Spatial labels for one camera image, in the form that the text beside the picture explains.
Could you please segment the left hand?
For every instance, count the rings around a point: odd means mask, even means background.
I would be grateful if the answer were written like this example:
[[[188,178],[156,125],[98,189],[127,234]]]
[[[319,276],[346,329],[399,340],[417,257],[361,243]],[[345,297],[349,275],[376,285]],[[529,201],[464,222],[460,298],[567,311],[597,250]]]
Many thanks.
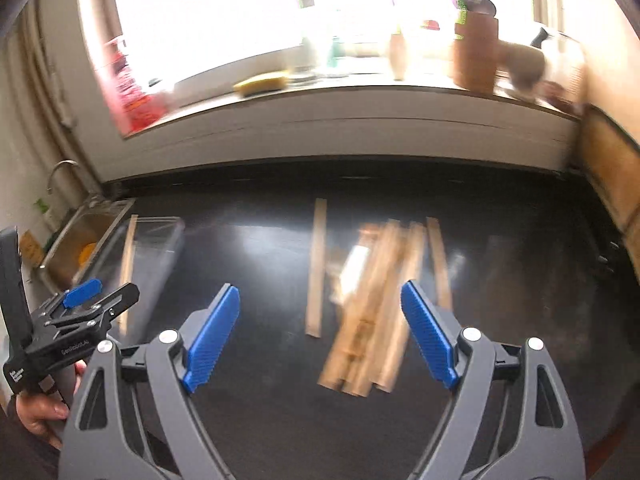
[[[22,391],[15,397],[15,413],[30,434],[57,450],[62,448],[62,440],[53,431],[52,424],[65,422],[70,414],[70,408],[64,401],[44,393]]]

